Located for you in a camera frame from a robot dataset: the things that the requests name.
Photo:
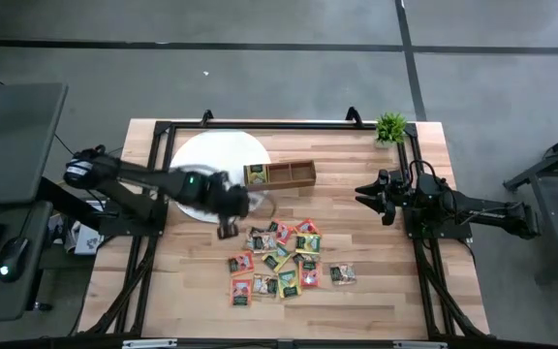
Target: white round plate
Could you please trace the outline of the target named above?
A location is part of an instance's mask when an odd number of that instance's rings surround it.
[[[195,165],[203,165],[217,171],[227,171],[232,184],[244,185],[245,165],[269,164],[270,156],[264,146],[255,137],[242,131],[210,130],[198,134],[183,144],[171,159],[170,167],[184,167],[186,171],[197,171],[209,175],[208,169],[196,169]],[[252,200],[249,211],[258,208],[264,197]],[[187,215],[202,222],[219,223],[216,214],[204,213],[200,210],[177,203]]]

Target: computer mouse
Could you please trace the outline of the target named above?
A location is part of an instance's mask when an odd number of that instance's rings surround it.
[[[0,279],[3,282],[17,281],[23,274],[25,254],[29,240],[27,238],[11,238],[4,243],[0,252]]]

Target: black desk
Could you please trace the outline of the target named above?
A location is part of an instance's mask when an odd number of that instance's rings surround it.
[[[61,83],[0,86],[0,204],[36,197],[66,91]]]
[[[2,209],[0,224],[6,225],[5,231],[0,236],[0,251],[9,238],[20,234],[23,234],[30,241],[22,276],[11,283],[0,281],[0,321],[5,321],[19,318],[27,308],[27,304],[35,297],[35,295],[32,295],[35,291],[33,290],[34,279],[38,270],[40,252],[47,234],[47,222],[52,213],[52,204],[37,202],[30,205],[0,209]],[[27,214],[29,214],[29,217],[23,232],[21,232]]]
[[[94,211],[43,178],[66,92],[67,87],[61,83],[0,86],[0,210],[14,208],[0,214],[0,223],[7,225],[0,237],[0,249],[9,238],[21,233],[23,221],[30,214],[23,233],[30,239],[24,273],[13,283],[0,281],[0,321],[19,318],[35,300],[51,212],[57,209],[83,216]]]

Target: tea bag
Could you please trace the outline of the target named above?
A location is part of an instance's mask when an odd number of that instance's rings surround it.
[[[294,260],[294,262],[296,263],[296,265],[298,266],[298,264],[300,262],[319,262],[320,261],[320,255],[313,255],[313,254],[305,254],[305,253],[295,253],[292,257],[292,259]]]
[[[311,220],[311,218],[307,218],[304,221],[300,222],[300,224],[295,226],[294,229],[298,233],[320,235],[320,231],[318,230],[318,228],[316,228],[316,225],[314,225],[314,222]]]
[[[253,254],[251,252],[245,252],[235,255],[229,258],[228,266],[230,267],[230,273],[232,276],[253,271]]]
[[[299,296],[301,293],[296,270],[279,272],[279,296],[281,298]]]
[[[277,242],[283,245],[288,243],[290,235],[292,234],[292,228],[276,219],[270,222],[268,231],[275,232],[275,234],[277,235]]]
[[[279,270],[288,262],[290,259],[290,252],[282,245],[277,245],[277,250],[275,252],[266,253],[262,257],[262,261],[274,272],[279,272]]]
[[[251,304],[251,280],[234,279],[232,280],[232,291],[230,304],[246,306]]]
[[[349,285],[357,282],[355,268],[351,263],[330,265],[330,279],[335,285]]]
[[[296,235],[296,253],[320,253],[320,239],[319,235],[298,233]]]
[[[251,233],[245,240],[245,248],[255,254],[268,253],[277,249],[274,233]]]
[[[279,282],[277,276],[253,274],[253,294],[262,297],[275,297]]]
[[[300,262],[298,264],[298,277],[300,286],[318,286],[322,276],[321,264],[319,262]]]

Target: wooden tray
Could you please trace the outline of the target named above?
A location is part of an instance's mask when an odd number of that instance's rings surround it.
[[[266,173],[266,183],[249,183],[247,168],[244,166],[246,187],[249,191],[290,189],[316,184],[316,167],[313,160],[262,165]]]

